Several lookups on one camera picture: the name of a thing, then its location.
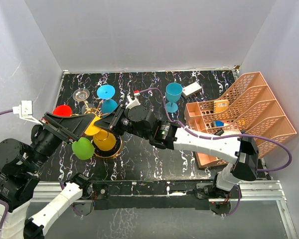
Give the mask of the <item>yellow wine glass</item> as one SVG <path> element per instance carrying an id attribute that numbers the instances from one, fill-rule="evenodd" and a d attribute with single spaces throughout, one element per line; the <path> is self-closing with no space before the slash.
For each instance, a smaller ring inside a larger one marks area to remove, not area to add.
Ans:
<path id="1" fill-rule="evenodd" d="M 94 144 L 101 151 L 110 151 L 115 147 L 116 138 L 112 133 L 109 133 L 106 130 L 94 125 L 94 123 L 99 119 L 99 116 L 95 116 L 85 130 L 84 134 L 87 136 L 92 136 Z"/>

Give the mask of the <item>teal wine glass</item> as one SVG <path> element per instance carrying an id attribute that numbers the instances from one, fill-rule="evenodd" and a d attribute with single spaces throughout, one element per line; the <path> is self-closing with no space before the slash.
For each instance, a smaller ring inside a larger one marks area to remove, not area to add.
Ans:
<path id="1" fill-rule="evenodd" d="M 169 83 L 165 89 L 165 96 L 167 99 L 166 109 L 168 113 L 175 113 L 178 111 L 177 101 L 182 94 L 182 86 L 179 83 Z"/>

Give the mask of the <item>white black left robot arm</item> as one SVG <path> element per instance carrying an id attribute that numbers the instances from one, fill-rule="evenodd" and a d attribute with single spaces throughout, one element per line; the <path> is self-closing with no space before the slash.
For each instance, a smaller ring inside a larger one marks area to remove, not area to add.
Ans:
<path id="1" fill-rule="evenodd" d="M 77 173 L 41 211 L 26 217 L 40 181 L 36 173 L 61 143 L 77 142 L 93 119 L 45 113 L 32 128 L 30 145 L 13 138 L 0 142 L 0 239 L 42 239 L 67 208 L 92 195 L 92 181 Z"/>

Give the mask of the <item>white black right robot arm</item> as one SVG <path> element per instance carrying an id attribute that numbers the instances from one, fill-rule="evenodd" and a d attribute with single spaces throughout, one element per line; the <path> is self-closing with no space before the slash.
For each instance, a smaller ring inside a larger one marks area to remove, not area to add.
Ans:
<path id="1" fill-rule="evenodd" d="M 257 178 L 259 150 L 249 135 L 218 136 L 190 130 L 177 122 L 158 119 L 144 106 L 127 109 L 119 105 L 94 125 L 115 135 L 133 134 L 159 149 L 189 150 L 225 160 L 227 166 L 215 175 L 212 184 L 197 187 L 202 198 L 228 197 L 239 182 Z"/>

